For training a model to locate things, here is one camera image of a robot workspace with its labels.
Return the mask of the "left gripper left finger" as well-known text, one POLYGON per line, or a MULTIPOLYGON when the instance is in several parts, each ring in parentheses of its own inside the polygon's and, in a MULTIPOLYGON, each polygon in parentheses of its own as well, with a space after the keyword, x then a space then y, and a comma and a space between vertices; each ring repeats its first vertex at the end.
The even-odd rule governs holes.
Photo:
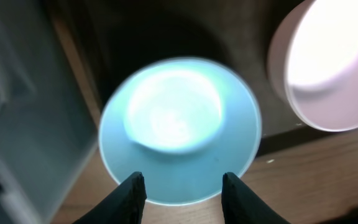
POLYGON ((133 172, 73 224, 141 224, 146 199, 144 176, 133 172))

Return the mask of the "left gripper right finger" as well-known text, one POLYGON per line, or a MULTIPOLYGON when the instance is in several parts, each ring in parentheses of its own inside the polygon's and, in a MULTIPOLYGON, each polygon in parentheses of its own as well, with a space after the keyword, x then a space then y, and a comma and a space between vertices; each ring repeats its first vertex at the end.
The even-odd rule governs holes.
POLYGON ((232 172, 223 175, 221 204, 225 224, 289 224, 232 172))

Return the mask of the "light blue bowl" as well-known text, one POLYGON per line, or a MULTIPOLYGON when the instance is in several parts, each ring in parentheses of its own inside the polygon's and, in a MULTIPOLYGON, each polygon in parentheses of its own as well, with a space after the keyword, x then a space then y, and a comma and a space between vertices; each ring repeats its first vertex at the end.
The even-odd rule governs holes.
POLYGON ((199 57, 152 63, 126 78, 102 112, 102 161, 118 184, 145 179, 147 201, 184 206, 222 191, 227 172, 241 177, 262 139, 257 99, 227 66, 199 57))

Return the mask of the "white pink bowl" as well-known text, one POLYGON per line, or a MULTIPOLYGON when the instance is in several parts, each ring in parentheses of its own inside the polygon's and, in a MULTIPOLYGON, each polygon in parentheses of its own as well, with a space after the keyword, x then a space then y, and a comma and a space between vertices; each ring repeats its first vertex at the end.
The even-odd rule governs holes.
POLYGON ((308 126, 358 128, 358 0, 307 0, 275 31, 267 55, 276 94, 308 126))

